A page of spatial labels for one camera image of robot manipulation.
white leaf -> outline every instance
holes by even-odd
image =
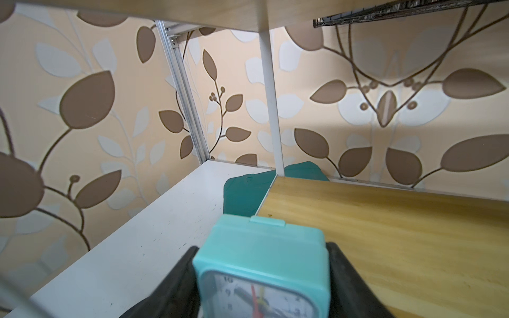
[[[168,75],[166,77],[166,82],[168,82],[168,84],[170,84],[173,88],[175,88],[175,80],[173,79],[173,75]]]
[[[442,90],[423,89],[412,100],[417,102],[417,107],[403,107],[399,120],[408,126],[419,126],[438,117],[449,106],[451,98]]]
[[[7,242],[9,241],[8,237],[0,236],[0,253],[4,250],[4,248],[7,246]]]
[[[162,155],[164,155],[164,147],[166,147],[166,141],[163,140],[156,143],[152,149],[150,149],[149,159],[151,165],[154,165],[157,161],[161,160]]]
[[[165,174],[161,174],[161,177],[159,177],[159,180],[157,180],[156,190],[160,195],[163,195],[166,191],[169,190],[169,180]]]
[[[113,140],[109,139],[108,137],[99,136],[97,137],[97,140],[99,141],[99,144],[101,145],[101,148],[106,151],[109,155],[114,157],[123,157],[124,152],[122,151],[122,148],[120,145]]]
[[[240,42],[250,42],[258,37],[258,33],[256,32],[247,32],[247,31],[238,31],[238,30],[230,30],[232,31],[233,35],[239,40]]]
[[[142,145],[138,147],[138,150],[136,150],[136,164],[139,164],[143,160],[145,160],[145,143],[142,143]]]
[[[366,102],[361,93],[346,94],[342,100],[337,103],[344,120],[352,125],[365,125],[371,121],[373,111],[360,109],[360,105]]]
[[[187,49],[189,50],[189,53],[191,53],[194,63],[198,64],[202,58],[202,49],[200,48],[198,38],[190,39],[189,42],[187,42]]]
[[[285,129],[283,133],[281,134],[281,142],[282,144],[292,147],[295,146],[297,143],[295,142],[295,136],[293,129]]]
[[[54,114],[60,115],[60,100],[62,96],[54,96],[50,98],[43,99],[37,106],[44,108],[46,110],[51,111]]]
[[[58,215],[60,204],[41,206],[42,209]],[[47,228],[55,219],[39,211],[31,211],[28,214],[16,218],[16,234],[36,233]]]
[[[292,118],[303,106],[304,102],[295,94],[281,95],[277,98],[277,113],[281,118]]]
[[[18,288],[24,290],[42,283],[48,274],[40,264],[28,263],[8,271],[6,278]]]
[[[117,170],[122,170],[122,178],[131,176],[129,167],[123,162],[118,162],[118,161],[101,162],[101,170],[102,170],[102,173],[104,173],[104,174],[108,174],[110,172],[117,171]]]
[[[48,10],[43,6],[26,5],[22,3],[16,3],[17,14],[24,15],[25,17],[39,21],[49,27],[56,29],[53,19],[49,15]]]
[[[380,174],[378,174],[378,173],[376,173],[376,172],[374,172],[374,173],[372,173],[372,174],[370,175],[370,181],[371,181],[371,182],[380,182],[380,179],[381,179],[381,178],[382,178],[382,177],[380,176]]]
[[[259,131],[258,132],[258,141],[262,145],[263,149],[267,150],[268,152],[272,152],[272,136],[265,131]]]
[[[136,208],[136,209],[132,209],[132,210],[127,211],[127,214],[129,214],[129,216],[132,219],[135,215],[137,215],[141,211],[143,211],[143,208]]]
[[[402,75],[410,75],[439,57],[447,47],[453,32],[452,25],[432,26],[416,36],[403,59]]]
[[[136,137],[142,132],[145,131],[147,126],[149,125],[149,108],[143,107],[136,114],[136,120],[134,121],[134,130],[132,132],[132,136]]]
[[[49,44],[37,43],[35,55],[41,67],[51,75],[74,77],[81,72],[78,62],[69,53]]]
[[[267,105],[259,99],[246,100],[247,113],[251,118],[259,123],[264,124],[269,121],[269,110]]]
[[[69,255],[65,248],[65,238],[65,236],[59,238],[58,241],[51,244],[51,246],[42,253],[41,262],[52,271],[62,267],[69,259]]]
[[[252,84],[262,83],[265,85],[265,80],[263,79],[262,60],[260,58],[253,57],[246,61],[246,74],[247,79]]]
[[[279,68],[289,72],[297,69],[302,51],[293,41],[283,42],[279,47]]]
[[[214,122],[210,122],[209,126],[207,127],[207,133],[213,134],[214,133]]]
[[[207,105],[207,110],[205,111],[205,114],[210,115],[213,112],[215,112],[217,108],[218,108],[217,103],[209,100],[209,104]]]
[[[122,189],[112,194],[106,201],[113,210],[120,210],[128,206],[135,198],[136,195],[131,190]]]
[[[217,156],[217,159],[219,160],[222,160],[222,161],[226,161],[226,154],[224,153],[224,151],[222,151],[219,156]]]
[[[382,76],[387,66],[383,43],[377,38],[354,41],[353,60],[359,69],[369,75]]]
[[[417,136],[406,136],[398,139],[390,147],[397,150],[416,153],[420,149],[420,139]]]
[[[371,147],[371,142],[364,136],[358,134],[351,134],[347,138],[347,148],[366,148]]]
[[[103,70],[110,71],[112,74],[115,73],[117,70],[117,57],[108,38],[97,42],[92,48],[92,53]]]

wall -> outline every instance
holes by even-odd
[[[31,294],[199,163],[153,21],[2,3],[0,22],[0,272]]]
[[[310,22],[272,30],[285,165],[310,160],[335,178],[509,199],[508,11],[494,3],[342,25],[337,34]],[[251,153],[273,167],[258,36],[216,31],[188,50],[209,145],[221,115],[208,100],[205,51],[225,94],[243,94],[223,126],[251,134],[233,142],[227,130],[212,155]]]

red second hand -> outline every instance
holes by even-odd
[[[256,299],[255,286],[251,284],[251,294],[253,297],[253,318],[263,318],[263,314],[258,310],[258,301]]]

wooden board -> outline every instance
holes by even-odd
[[[387,0],[27,0],[34,4],[90,9],[197,25],[262,31],[309,21]]]
[[[399,318],[509,316],[509,203],[278,177],[260,216],[321,229]]]

white metal pole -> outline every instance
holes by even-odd
[[[265,81],[265,95],[269,109],[270,133],[272,135],[272,149],[278,176],[285,176],[283,164],[283,150],[281,147],[281,133],[279,132],[279,117],[277,114],[276,87],[274,83],[274,69],[272,67],[272,50],[270,47],[269,30],[260,34],[260,52],[262,53],[263,79]]]

